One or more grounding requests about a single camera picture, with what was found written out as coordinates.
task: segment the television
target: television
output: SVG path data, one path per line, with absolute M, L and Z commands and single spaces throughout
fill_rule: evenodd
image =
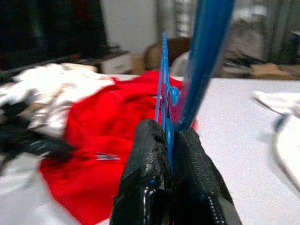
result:
M 0 0 L 0 70 L 106 53 L 100 0 Z

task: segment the white table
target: white table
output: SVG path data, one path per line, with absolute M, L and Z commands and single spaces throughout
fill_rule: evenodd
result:
M 299 92 L 300 82 L 214 78 L 196 131 L 244 225 L 300 225 L 300 193 L 273 157 L 278 115 L 250 99 L 255 90 Z

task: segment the blue plastic object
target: blue plastic object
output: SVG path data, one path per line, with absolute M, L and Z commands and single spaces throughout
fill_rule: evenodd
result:
M 155 120 L 158 121 L 162 97 L 161 125 L 165 131 L 171 168 L 173 168 L 174 130 L 182 131 L 189 128 L 197 114 L 209 79 L 214 74 L 222 55 L 234 2 L 234 0 L 198 1 L 194 35 L 180 94 L 179 90 L 171 87 L 169 83 L 167 34 L 163 34 Z

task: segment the brown chair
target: brown chair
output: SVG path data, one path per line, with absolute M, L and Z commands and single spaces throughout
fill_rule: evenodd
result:
M 176 37 L 168 39 L 169 67 L 173 61 L 181 54 L 189 50 L 191 38 Z M 146 70 L 158 70 L 160 68 L 160 58 L 162 54 L 162 42 L 159 41 L 150 47 L 144 53 L 144 64 Z

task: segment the white wall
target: white wall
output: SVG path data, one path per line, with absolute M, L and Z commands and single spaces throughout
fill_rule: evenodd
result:
M 142 53 L 157 42 L 156 0 L 102 0 L 108 42 Z

